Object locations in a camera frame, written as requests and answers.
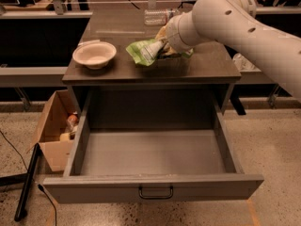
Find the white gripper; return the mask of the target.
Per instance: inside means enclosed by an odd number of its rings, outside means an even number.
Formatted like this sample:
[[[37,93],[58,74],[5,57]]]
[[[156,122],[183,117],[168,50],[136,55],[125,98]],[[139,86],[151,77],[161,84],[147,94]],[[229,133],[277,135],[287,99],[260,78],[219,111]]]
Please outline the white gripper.
[[[198,44],[210,41],[210,39],[201,36],[193,23],[192,12],[182,13],[172,17],[162,26],[155,36],[156,40],[168,41],[160,52],[161,56],[173,56],[178,53],[186,52]]]

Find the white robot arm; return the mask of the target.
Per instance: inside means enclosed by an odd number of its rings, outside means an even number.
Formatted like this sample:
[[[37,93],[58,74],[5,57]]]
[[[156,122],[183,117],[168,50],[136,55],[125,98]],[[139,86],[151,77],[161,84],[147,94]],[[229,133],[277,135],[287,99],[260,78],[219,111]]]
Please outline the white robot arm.
[[[166,40],[178,53],[215,40],[243,55],[301,101],[301,39],[255,19],[254,0],[198,0],[172,17]]]

